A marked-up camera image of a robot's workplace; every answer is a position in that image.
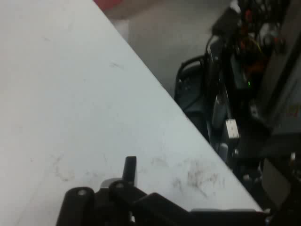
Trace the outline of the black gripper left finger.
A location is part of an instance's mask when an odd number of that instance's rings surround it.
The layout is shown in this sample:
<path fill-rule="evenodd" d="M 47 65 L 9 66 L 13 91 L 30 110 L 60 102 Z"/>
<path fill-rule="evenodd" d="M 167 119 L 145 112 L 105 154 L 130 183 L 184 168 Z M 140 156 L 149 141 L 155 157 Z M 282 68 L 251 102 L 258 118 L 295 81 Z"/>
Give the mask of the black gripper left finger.
<path fill-rule="evenodd" d="M 135 226 L 132 220 L 134 202 L 146 193 L 134 186 L 137 158 L 125 158 L 121 178 L 94 192 L 89 187 L 76 187 L 66 192 L 57 226 Z"/>

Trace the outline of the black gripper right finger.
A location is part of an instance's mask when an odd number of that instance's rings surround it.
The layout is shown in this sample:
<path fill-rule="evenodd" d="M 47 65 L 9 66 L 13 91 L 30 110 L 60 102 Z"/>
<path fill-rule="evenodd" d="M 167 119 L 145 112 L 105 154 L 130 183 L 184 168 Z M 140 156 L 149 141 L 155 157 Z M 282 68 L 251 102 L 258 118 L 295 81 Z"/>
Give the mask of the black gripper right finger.
<path fill-rule="evenodd" d="M 135 201 L 133 213 L 148 226 L 264 226 L 268 216 L 254 210 L 186 211 L 157 193 Z"/>

